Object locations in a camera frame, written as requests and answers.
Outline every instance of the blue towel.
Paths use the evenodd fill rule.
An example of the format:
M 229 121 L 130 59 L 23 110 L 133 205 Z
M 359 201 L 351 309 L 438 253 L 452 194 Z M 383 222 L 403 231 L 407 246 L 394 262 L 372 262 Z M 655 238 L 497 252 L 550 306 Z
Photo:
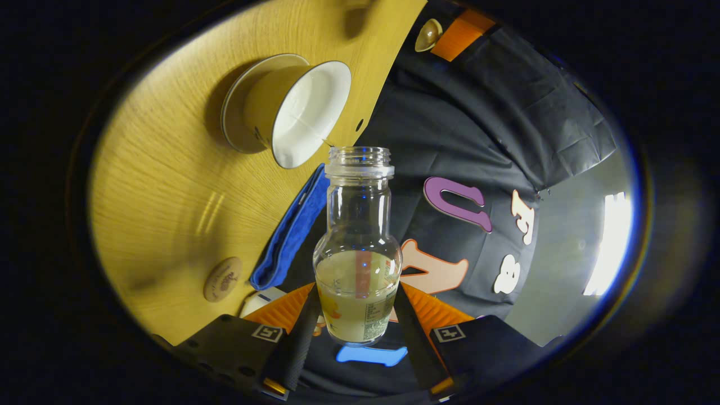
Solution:
M 250 276 L 256 290 L 267 290 L 282 284 L 287 269 L 305 240 L 310 227 L 328 201 L 330 180 L 325 177 L 325 164 L 320 164 L 292 202 L 270 238 L 267 253 Z

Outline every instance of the small shell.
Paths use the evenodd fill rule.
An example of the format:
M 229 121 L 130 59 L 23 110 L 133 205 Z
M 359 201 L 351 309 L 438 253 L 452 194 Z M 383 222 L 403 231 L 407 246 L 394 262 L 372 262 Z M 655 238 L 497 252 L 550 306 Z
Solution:
M 429 19 L 418 34 L 418 39 L 415 40 L 415 52 L 425 52 L 435 46 L 435 44 L 443 35 L 443 27 L 440 25 L 438 20 L 431 18 Z

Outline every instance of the black fabric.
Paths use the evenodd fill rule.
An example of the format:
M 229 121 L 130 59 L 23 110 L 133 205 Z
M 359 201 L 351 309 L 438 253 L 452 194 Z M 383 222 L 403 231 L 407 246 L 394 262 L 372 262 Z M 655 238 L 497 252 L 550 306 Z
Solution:
M 392 235 L 401 244 L 415 239 L 421 251 L 447 262 L 468 260 L 461 285 L 436 296 L 473 317 L 504 319 L 530 270 L 541 226 L 537 192 L 599 163 L 615 150 L 615 143 L 602 115 L 577 90 L 574 79 L 510 30 L 493 28 L 452 63 L 429 52 L 416 53 L 415 37 L 428 18 L 439 18 L 446 27 L 454 17 L 430 7 L 410 31 L 356 144 L 383 146 L 392 153 Z M 492 233 L 430 205 L 423 184 L 432 176 L 478 188 Z M 523 243 L 517 218 L 510 213 L 513 190 L 536 209 L 530 245 Z M 446 200 L 477 210 L 462 197 L 450 195 Z M 314 281 L 312 251 L 325 233 L 325 215 L 322 212 L 313 224 L 282 290 Z M 521 275 L 512 293 L 495 293 L 492 287 L 507 254 L 520 263 Z M 376 347 L 403 345 L 399 325 L 390 323 Z M 338 350 L 327 331 L 314 338 L 301 382 L 360 397 L 419 389 L 408 356 L 386 368 L 336 362 Z

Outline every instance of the bottle neck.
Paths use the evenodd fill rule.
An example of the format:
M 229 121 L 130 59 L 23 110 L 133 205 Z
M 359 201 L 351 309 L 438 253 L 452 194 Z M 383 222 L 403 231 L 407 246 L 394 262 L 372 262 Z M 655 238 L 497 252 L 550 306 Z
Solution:
M 328 233 L 387 236 L 389 219 L 387 178 L 330 177 Z

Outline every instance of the orange tag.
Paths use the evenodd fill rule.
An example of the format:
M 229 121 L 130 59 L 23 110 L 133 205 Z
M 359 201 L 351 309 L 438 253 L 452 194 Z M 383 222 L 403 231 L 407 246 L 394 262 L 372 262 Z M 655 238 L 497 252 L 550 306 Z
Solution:
M 465 10 L 450 24 L 450 27 L 440 37 L 431 52 L 448 62 L 452 62 L 493 25 L 495 25 L 495 22 L 482 14 L 472 10 Z

